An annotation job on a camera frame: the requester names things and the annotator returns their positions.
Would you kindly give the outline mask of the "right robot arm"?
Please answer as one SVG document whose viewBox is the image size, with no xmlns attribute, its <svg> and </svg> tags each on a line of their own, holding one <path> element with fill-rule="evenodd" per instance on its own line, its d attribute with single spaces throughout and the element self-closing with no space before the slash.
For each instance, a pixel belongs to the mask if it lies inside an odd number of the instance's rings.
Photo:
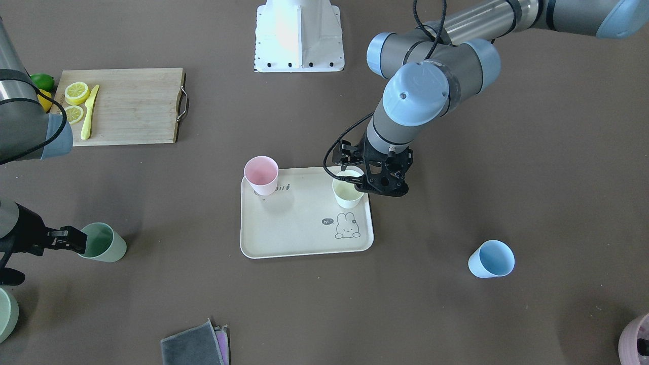
<svg viewBox="0 0 649 365">
<path fill-rule="evenodd" d="M 5 27 L 1 27 L 1 153 L 2 164 L 16 160 L 48 159 L 71 152 L 73 133 L 66 113 L 50 114 L 38 100 L 44 93 L 33 83 Z M 2 197 L 1 282 L 17 286 L 25 274 L 7 267 L 12 254 L 42 256 L 45 249 L 86 251 L 87 236 L 71 226 L 53 229 L 28 208 Z"/>
</svg>

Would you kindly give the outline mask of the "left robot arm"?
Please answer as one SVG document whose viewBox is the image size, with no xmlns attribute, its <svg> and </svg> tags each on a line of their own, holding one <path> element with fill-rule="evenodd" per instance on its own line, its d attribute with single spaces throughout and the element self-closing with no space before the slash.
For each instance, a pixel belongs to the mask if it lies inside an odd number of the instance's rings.
<svg viewBox="0 0 649 365">
<path fill-rule="evenodd" d="M 647 23 L 647 1 L 484 1 L 406 34 L 384 32 L 366 53 L 372 72 L 388 80 L 362 140 L 336 139 L 326 158 L 341 169 L 363 166 L 361 176 L 334 180 L 362 193 L 400 197 L 408 192 L 410 144 L 424 125 L 483 92 L 498 78 L 495 39 L 529 28 L 599 39 L 625 39 Z"/>
</svg>

